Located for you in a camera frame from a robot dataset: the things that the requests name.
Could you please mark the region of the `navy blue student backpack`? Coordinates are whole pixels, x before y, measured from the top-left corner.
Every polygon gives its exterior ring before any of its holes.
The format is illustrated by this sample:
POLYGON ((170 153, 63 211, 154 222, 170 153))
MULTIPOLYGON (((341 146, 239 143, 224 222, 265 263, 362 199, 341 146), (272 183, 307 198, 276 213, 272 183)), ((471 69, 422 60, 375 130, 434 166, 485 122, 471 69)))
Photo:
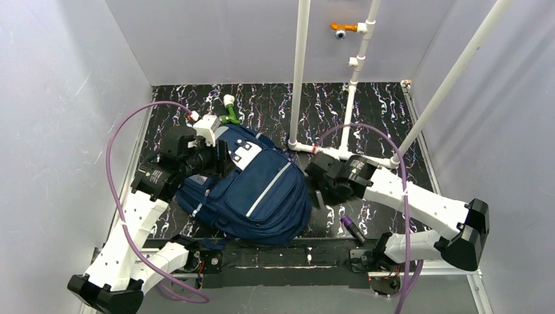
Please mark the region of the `navy blue student backpack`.
POLYGON ((312 202, 303 170, 270 138, 227 124, 215 136, 235 165, 226 178, 185 179, 175 194, 192 218, 226 237, 283 245, 308 225, 312 202))

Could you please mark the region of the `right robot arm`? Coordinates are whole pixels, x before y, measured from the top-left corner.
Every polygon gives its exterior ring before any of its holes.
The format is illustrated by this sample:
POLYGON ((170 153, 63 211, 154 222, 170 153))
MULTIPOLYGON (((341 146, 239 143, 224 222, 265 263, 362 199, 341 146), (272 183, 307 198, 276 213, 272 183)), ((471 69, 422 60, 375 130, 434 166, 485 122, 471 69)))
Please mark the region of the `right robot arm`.
POLYGON ((346 161, 318 152, 305 168, 328 200, 355 198, 380 203, 410 215, 430 229, 410 236, 386 232, 365 258, 368 266, 398 265, 407 260, 439 260, 464 270, 478 269, 490 233, 489 205, 445 198, 401 177, 361 155, 346 161))

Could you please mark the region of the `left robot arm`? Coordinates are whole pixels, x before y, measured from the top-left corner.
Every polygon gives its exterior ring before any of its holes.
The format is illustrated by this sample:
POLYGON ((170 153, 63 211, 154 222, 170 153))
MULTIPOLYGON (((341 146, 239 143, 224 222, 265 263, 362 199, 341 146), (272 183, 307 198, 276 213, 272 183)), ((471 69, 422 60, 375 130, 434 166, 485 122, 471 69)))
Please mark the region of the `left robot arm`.
POLYGON ((169 281, 192 296, 168 291, 173 300, 204 304, 209 298, 182 283, 172 273, 187 265, 196 241, 177 235, 150 256, 141 250, 159 216, 169 206, 184 180, 201 176, 224 178, 234 164, 227 145, 213 126, 201 122, 174 127, 160 148, 137 169, 122 203, 113 192, 119 220, 96 259, 82 275, 73 275, 67 288, 85 305, 100 313, 137 313, 152 288, 169 281))

